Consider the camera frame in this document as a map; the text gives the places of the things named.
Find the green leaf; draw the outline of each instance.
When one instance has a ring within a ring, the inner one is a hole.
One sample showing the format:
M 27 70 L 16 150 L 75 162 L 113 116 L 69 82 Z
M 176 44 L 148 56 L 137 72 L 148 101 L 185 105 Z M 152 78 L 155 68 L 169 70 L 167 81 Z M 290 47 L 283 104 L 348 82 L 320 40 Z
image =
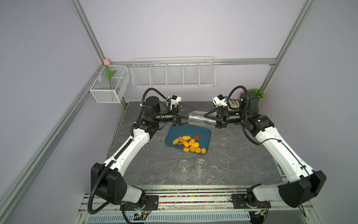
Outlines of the green leaf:
M 117 70 L 114 70 L 108 74 L 108 80 L 110 81 L 112 76 L 116 73 Z
M 108 68 L 108 66 L 107 65 L 105 65 L 105 68 L 106 68 L 106 71 L 107 71 L 107 75 L 110 75 L 110 69 Z

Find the teal tray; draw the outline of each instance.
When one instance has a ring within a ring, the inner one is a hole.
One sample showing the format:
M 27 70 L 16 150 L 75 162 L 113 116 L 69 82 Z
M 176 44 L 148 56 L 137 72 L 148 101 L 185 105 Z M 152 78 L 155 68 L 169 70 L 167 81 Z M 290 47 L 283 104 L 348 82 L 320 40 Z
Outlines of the teal tray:
M 206 152 L 208 152 L 211 131 L 207 128 L 201 128 L 190 124 L 187 124 L 182 127 L 179 127 L 178 125 L 172 126 L 165 140 L 165 144 L 167 146 L 183 150 L 184 145 L 173 145 L 173 141 L 177 139 L 179 136 L 184 136 L 184 135 L 189 135 L 192 138 L 194 137 L 194 135 L 198 135 L 199 136 L 198 143 L 200 144 L 199 148 L 205 148 Z

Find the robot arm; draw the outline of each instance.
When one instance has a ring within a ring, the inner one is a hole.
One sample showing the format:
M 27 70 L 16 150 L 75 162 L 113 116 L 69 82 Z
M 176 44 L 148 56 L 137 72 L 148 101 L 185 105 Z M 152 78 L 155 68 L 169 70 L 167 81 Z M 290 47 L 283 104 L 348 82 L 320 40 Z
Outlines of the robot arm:
M 231 108 L 230 96 L 238 88 L 243 88 L 245 92 L 240 96 L 240 109 Z M 223 99 L 223 96 L 219 95 L 216 98 Z M 316 197 L 326 181 L 325 174 L 322 171 L 314 171 L 305 163 L 283 140 L 273 122 L 267 116 L 259 114 L 256 95 L 248 93 L 245 87 L 238 86 L 229 94 L 227 104 L 227 106 L 218 106 L 208 112 L 205 114 L 205 118 L 215 120 L 217 128 L 225 128 L 229 123 L 241 123 L 248 140 L 253 144 L 265 146 L 281 166 L 289 181 L 273 185 L 252 186 L 247 189 L 247 204 L 254 207 L 260 201 L 284 201 L 287 205 L 295 208 Z M 250 131 L 258 142 L 252 140 L 246 130 Z
M 205 114 L 205 118 L 216 121 L 217 128 L 225 128 L 229 123 L 241 123 L 245 136 L 256 145 L 264 145 L 281 166 L 289 182 L 273 185 L 254 185 L 247 189 L 246 202 L 254 207 L 261 201 L 284 201 L 291 207 L 297 207 L 317 196 L 326 176 L 322 171 L 314 171 L 306 164 L 283 140 L 271 120 L 258 112 L 258 98 L 245 91 L 241 94 L 240 110 L 228 110 L 228 100 L 219 95 L 213 102 L 217 106 Z M 96 163 L 91 169 L 91 188 L 94 194 L 115 205 L 125 201 L 135 203 L 142 208 L 145 201 L 145 191 L 127 185 L 123 175 L 139 150 L 153 137 L 159 129 L 159 122 L 172 121 L 173 125 L 185 125 L 181 118 L 188 118 L 194 109 L 181 103 L 181 98 L 173 96 L 165 111 L 161 111 L 157 97 L 149 97 L 142 103 L 144 117 L 134 125 L 133 136 L 103 164 Z M 258 140 L 252 140 L 245 130 Z M 94 214 L 92 203 L 88 203 L 88 211 Z

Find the white wire shelf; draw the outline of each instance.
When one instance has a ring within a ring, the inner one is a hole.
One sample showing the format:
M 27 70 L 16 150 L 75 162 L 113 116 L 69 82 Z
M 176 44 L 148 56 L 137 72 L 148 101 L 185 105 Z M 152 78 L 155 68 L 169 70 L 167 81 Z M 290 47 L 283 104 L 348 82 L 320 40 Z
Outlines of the white wire shelf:
M 164 58 L 153 63 L 133 60 L 132 82 L 135 88 L 214 86 L 214 59 L 170 61 Z
M 108 68 L 111 72 L 116 70 L 111 81 L 108 80 L 107 71 L 103 67 L 90 92 L 98 103 L 120 103 L 130 80 L 128 68 L 118 65 L 109 65 Z

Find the aluminum frame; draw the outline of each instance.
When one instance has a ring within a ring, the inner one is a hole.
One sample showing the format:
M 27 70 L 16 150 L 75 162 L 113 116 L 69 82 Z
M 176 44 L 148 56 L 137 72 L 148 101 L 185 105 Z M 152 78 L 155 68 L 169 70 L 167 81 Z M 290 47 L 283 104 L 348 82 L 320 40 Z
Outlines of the aluminum frame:
M 294 40 L 296 39 L 298 33 L 301 31 L 303 25 L 306 22 L 306 19 L 311 14 L 313 8 L 316 6 L 318 0 L 306 0 L 302 6 L 300 13 L 298 14 L 294 25 L 292 26 L 279 54 L 277 55 L 276 63 L 271 64 L 271 69 L 268 72 L 265 80 L 263 81 L 260 90 L 265 92 L 273 77 L 275 76 L 278 67 L 281 65 L 282 61 L 285 59 L 288 51 L 290 50 Z
M 188 212 L 230 212 L 230 211 L 257 211 L 258 209 L 234 209 L 232 202 L 212 202 L 212 203 L 175 203 L 178 201 L 227 201 L 228 196 L 216 196 L 220 194 L 232 194 L 246 192 L 248 185 L 136 185 L 146 190 L 146 195 L 160 195 L 158 210 L 153 213 L 178 213 L 185 215 Z M 185 195 L 196 195 L 194 197 L 181 197 Z M 95 196 L 93 200 L 93 207 L 96 208 L 104 202 L 100 197 Z M 88 195 L 85 195 L 74 224 L 85 224 L 90 216 L 87 211 Z M 284 202 L 271 201 L 272 210 L 299 210 L 292 208 Z M 320 224 L 319 219 L 309 201 L 303 204 L 307 218 L 307 224 Z M 109 204 L 99 214 L 121 214 L 119 205 Z
M 159 64 L 159 63 L 183 63 L 187 60 L 173 60 L 173 61 L 144 61 L 146 64 Z M 265 65 L 275 64 L 276 58 L 235 58 L 235 59 L 214 59 L 214 65 Z M 126 65 L 127 67 L 133 67 L 133 61 L 117 61 L 111 62 L 111 65 Z
M 105 55 L 99 45 L 99 42 L 93 32 L 93 29 L 86 17 L 86 14 L 83 10 L 82 5 L 80 4 L 79 0 L 68 0 L 78 22 L 83 29 L 93 51 L 95 52 L 98 61 L 103 63 L 103 59 Z M 312 9 L 315 7 L 317 0 L 306 0 L 288 37 L 286 38 L 278 56 L 276 58 L 242 58 L 242 59 L 217 59 L 215 60 L 215 65 L 259 65 L 259 64 L 270 64 L 272 67 L 267 74 L 264 82 L 262 83 L 260 90 L 265 91 L 267 86 L 272 81 L 278 67 L 282 63 L 284 57 L 286 56 L 288 50 L 292 46 L 294 39 L 297 37 L 297 34 L 301 30 L 302 26 L 304 25 L 307 17 L 312 12 Z M 133 66 L 133 62 L 113 62 L 113 65 L 127 65 L 128 67 Z M 0 224 L 5 223 L 5 221 L 9 218 L 12 211 L 16 208 L 19 201 L 21 200 L 22 196 L 26 193 L 29 186 L 35 179 L 36 175 L 39 173 L 45 162 L 47 161 L 48 157 L 51 155 L 52 151 L 68 129 L 69 125 L 76 117 L 79 110 L 82 108 L 83 104 L 87 100 L 90 92 L 90 86 L 93 84 L 94 80 L 98 77 L 99 70 L 103 66 L 100 66 L 97 71 L 94 73 L 92 78 L 89 80 L 87 85 L 83 88 L 81 93 L 77 96 L 76 100 L 72 103 L 70 108 L 66 111 L 64 116 L 61 118 L 59 123 L 53 129 L 51 134 L 47 137 L 45 142 L 39 148 L 35 156 L 32 158 L 30 163 L 21 173 L 19 178 L 7 192 L 5 197 L 0 202 Z M 79 223 L 85 223 L 83 219 L 85 219 L 85 214 L 79 214 L 76 217 L 76 221 L 79 220 Z
M 57 123 L 19 178 L 0 202 L 0 223 L 5 223 L 90 95 L 90 87 L 103 66 L 98 67 L 81 93 Z

